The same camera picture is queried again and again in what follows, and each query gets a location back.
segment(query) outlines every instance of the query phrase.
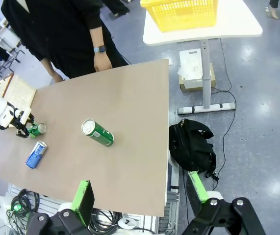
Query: gray floor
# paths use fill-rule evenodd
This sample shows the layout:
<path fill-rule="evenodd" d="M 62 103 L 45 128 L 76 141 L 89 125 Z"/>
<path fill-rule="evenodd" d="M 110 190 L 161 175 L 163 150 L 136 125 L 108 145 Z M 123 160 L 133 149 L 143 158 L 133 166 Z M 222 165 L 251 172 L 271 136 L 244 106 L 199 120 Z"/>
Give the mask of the gray floor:
<path fill-rule="evenodd" d="M 231 92 L 237 99 L 234 124 L 225 137 L 226 165 L 220 173 L 217 190 L 227 201 L 244 196 L 251 200 L 268 235 L 280 234 L 280 20 L 267 17 L 267 1 L 245 0 L 263 28 L 259 38 L 222 39 L 227 71 L 232 82 Z M 183 94 L 178 86 L 179 51 L 199 48 L 198 42 L 175 43 L 148 47 L 143 41 L 145 10 L 134 0 L 128 4 L 130 14 L 112 20 L 107 8 L 102 18 L 117 48 L 132 63 L 160 58 L 169 59 L 169 117 L 170 124 L 179 122 L 178 107 L 200 105 L 202 93 Z M 224 58 L 219 40 L 210 40 L 211 61 L 214 65 L 217 88 L 228 89 Z M 35 58 L 27 54 L 16 64 L 16 73 L 23 74 L 33 86 L 48 85 L 51 79 Z M 212 103 L 233 102 L 229 94 L 215 94 Z M 223 163 L 223 135 L 228 129 L 233 111 L 186 116 L 208 125 L 214 133 L 210 141 Z M 212 181 L 201 176 L 207 190 Z M 186 203 L 180 179 L 181 204 L 179 230 L 187 226 Z M 189 218 L 193 218 L 188 207 Z M 214 230 L 213 234 L 225 234 Z"/>

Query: brown tabletop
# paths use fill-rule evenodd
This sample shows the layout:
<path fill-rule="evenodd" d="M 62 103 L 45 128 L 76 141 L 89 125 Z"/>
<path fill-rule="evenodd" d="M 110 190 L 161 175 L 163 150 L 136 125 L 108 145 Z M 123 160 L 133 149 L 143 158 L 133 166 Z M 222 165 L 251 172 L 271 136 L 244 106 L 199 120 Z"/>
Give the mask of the brown tabletop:
<path fill-rule="evenodd" d="M 168 152 L 168 60 L 102 71 L 38 89 L 32 114 L 43 136 L 0 131 L 0 178 L 71 202 L 90 180 L 95 208 L 164 215 Z M 115 136 L 105 147 L 81 132 L 92 118 Z M 48 148 L 35 169 L 25 161 L 37 141 Z"/>

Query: blue watch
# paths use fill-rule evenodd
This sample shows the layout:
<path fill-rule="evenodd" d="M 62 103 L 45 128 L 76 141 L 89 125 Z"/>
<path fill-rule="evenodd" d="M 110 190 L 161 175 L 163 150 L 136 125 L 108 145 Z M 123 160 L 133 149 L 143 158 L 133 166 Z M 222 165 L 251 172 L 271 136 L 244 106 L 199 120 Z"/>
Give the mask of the blue watch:
<path fill-rule="evenodd" d="M 95 47 L 94 52 L 105 52 L 106 51 L 106 46 L 100 46 L 100 47 Z"/>

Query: hand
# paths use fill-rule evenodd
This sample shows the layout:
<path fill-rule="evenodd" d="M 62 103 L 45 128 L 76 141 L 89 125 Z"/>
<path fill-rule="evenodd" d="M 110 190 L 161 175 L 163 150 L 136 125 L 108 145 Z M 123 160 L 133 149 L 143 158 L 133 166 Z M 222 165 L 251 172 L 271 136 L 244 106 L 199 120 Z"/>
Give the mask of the hand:
<path fill-rule="evenodd" d="M 111 62 L 106 52 L 96 52 L 94 55 L 94 68 L 96 72 L 112 69 Z"/>
<path fill-rule="evenodd" d="M 52 78 L 53 78 L 55 83 L 63 81 L 63 78 L 56 71 L 53 73 Z"/>

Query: bolt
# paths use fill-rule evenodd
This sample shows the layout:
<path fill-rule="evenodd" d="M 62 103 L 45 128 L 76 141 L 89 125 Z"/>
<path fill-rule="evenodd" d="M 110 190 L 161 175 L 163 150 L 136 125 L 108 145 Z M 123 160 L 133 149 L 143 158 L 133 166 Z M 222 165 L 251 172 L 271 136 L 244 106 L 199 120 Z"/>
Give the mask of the bolt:
<path fill-rule="evenodd" d="M 243 205 L 243 201 L 242 201 L 242 200 L 238 200 L 238 201 L 237 201 L 237 205 L 238 205 L 238 206 L 242 206 L 242 205 Z"/>
<path fill-rule="evenodd" d="M 212 206 L 216 206 L 216 205 L 217 205 L 217 200 L 216 200 L 216 199 L 212 199 L 212 200 L 210 201 L 210 204 L 211 204 Z"/>

